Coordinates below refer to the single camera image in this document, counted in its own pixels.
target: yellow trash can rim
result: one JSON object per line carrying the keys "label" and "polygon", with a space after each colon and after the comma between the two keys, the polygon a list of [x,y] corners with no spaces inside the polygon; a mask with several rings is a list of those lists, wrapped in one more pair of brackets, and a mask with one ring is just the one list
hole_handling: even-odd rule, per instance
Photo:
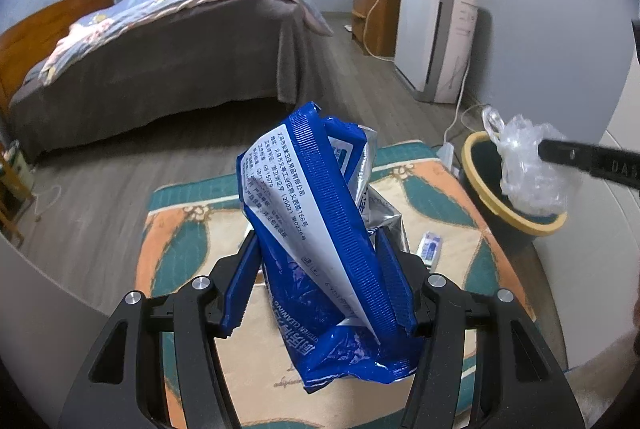
{"label": "yellow trash can rim", "polygon": [[471,149],[475,144],[485,141],[491,142],[489,135],[486,131],[479,131],[469,135],[469,138],[466,139],[462,148],[462,168],[465,171],[466,179],[469,180],[471,186],[478,193],[478,197],[481,202],[484,203],[486,208],[488,208],[494,215],[499,216],[509,225],[524,232],[525,234],[544,237],[558,231],[566,221],[566,212],[560,214],[556,218],[556,221],[549,223],[548,225],[536,223],[535,221],[531,221],[530,219],[519,215],[514,210],[511,210],[507,205],[502,203],[487,184],[484,183],[484,180],[482,180],[480,174],[478,174],[478,170],[476,170],[476,166],[471,158]]}

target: plastic bag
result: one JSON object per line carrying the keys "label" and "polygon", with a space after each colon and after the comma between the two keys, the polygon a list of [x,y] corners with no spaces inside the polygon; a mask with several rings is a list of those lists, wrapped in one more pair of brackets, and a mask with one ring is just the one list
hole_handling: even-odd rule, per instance
{"label": "plastic bag", "polygon": [[406,246],[398,212],[368,187],[374,140],[309,103],[238,158],[273,312],[308,391],[346,375],[403,379],[422,350],[396,321],[370,240],[388,225]]}
{"label": "plastic bag", "polygon": [[543,139],[566,137],[551,124],[533,125],[522,115],[505,125],[491,107],[482,110],[482,121],[502,157],[500,188],[514,208],[532,216],[566,212],[582,177],[575,169],[543,162],[538,156]]}

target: rug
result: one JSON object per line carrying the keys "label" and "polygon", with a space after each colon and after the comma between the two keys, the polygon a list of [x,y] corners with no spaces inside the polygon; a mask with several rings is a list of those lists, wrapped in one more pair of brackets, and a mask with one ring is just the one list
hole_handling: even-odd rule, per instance
{"label": "rug", "polygon": [[[498,288],[508,288],[535,318],[482,216],[425,144],[411,141],[379,149],[371,183],[402,213],[412,252],[425,232],[442,237],[435,271],[472,292],[491,295]],[[249,229],[234,174],[156,190],[146,218],[136,288],[148,297],[175,292],[194,276],[208,274],[221,257],[236,253]],[[308,395],[291,364],[260,280],[242,325],[229,339],[216,341],[216,346],[244,427],[397,427],[412,384],[412,377],[390,385],[341,379]],[[172,334],[164,336],[164,355],[172,425],[182,429],[186,424]],[[475,369],[476,334],[468,330],[458,412],[471,405]]]}

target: wooden headboard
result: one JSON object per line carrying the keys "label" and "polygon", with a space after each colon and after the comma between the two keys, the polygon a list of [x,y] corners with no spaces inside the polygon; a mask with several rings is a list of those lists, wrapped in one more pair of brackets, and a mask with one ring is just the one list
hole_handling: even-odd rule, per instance
{"label": "wooden headboard", "polygon": [[24,77],[46,59],[79,18],[113,6],[113,0],[62,0],[23,19],[0,35],[0,112],[9,116],[9,101]]}

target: gray bed skirt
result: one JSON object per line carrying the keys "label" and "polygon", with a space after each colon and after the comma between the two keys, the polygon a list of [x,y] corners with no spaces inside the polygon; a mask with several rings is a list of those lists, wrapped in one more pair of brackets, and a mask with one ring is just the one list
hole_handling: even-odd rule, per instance
{"label": "gray bed skirt", "polygon": [[10,102],[12,133],[34,160],[233,100],[277,97],[295,106],[322,100],[332,76],[325,47],[293,2],[198,6],[130,30],[50,86],[25,83]]}

